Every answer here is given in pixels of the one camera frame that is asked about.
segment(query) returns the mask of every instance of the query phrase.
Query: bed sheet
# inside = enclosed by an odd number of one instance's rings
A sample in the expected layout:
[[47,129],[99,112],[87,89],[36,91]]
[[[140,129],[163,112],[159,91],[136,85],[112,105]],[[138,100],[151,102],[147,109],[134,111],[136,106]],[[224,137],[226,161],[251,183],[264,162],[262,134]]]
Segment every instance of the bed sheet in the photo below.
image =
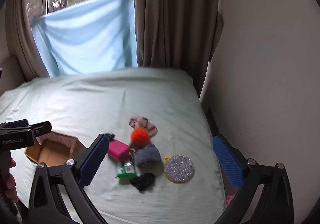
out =
[[[0,122],[49,120],[52,130],[76,136],[89,147],[102,132],[130,142],[129,118],[147,117],[158,128],[152,142],[161,157],[183,154],[194,164],[193,178],[170,182],[161,167],[154,169],[152,189],[139,192],[115,178],[116,167],[104,158],[85,192],[109,224],[214,223],[224,210],[224,190],[212,136],[192,79],[175,69],[130,68],[102,74],[36,78],[0,98]],[[20,200],[28,205],[36,165],[12,151],[17,166],[11,173]],[[62,196],[71,217],[80,222],[68,196]]]

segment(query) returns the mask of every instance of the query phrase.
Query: gray plush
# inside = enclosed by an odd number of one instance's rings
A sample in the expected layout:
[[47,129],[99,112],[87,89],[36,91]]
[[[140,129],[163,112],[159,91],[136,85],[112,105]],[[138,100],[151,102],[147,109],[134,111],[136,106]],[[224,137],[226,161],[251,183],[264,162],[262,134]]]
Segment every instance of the gray plush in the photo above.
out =
[[155,145],[149,144],[134,154],[134,160],[137,167],[145,168],[150,164],[160,162],[161,156]]

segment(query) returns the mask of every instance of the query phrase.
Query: curtain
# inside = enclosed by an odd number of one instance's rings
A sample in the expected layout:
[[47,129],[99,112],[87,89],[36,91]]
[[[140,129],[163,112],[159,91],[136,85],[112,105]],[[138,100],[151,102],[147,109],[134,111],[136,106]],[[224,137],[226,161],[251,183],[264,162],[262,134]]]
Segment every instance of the curtain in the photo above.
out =
[[133,0],[90,0],[31,23],[50,77],[138,66]]
[[34,42],[26,0],[7,0],[5,27],[10,56],[15,56],[26,80],[48,77]]
[[222,27],[218,0],[134,0],[139,66],[184,69],[200,95]]

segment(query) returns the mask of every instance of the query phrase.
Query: black handle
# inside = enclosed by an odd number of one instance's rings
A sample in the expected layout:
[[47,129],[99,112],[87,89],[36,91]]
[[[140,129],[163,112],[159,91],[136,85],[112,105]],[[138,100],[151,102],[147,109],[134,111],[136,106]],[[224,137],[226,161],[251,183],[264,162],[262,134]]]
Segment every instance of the black handle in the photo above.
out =
[[6,181],[9,177],[10,158],[10,151],[0,153],[0,199],[2,200],[2,203],[4,203],[11,211],[11,213],[16,216],[18,214],[17,207],[14,205],[11,199],[8,199],[5,195],[5,191],[7,190]]

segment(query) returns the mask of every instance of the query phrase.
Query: cardboard box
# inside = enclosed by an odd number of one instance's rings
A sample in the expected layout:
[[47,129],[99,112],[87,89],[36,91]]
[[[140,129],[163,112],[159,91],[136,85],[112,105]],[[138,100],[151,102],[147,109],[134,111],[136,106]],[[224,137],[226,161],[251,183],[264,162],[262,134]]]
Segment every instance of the cardboard box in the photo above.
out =
[[39,141],[35,139],[35,145],[27,147],[24,154],[34,163],[44,162],[47,166],[57,166],[63,165],[70,158],[75,159],[83,149],[85,146],[78,138],[51,131],[41,136]]

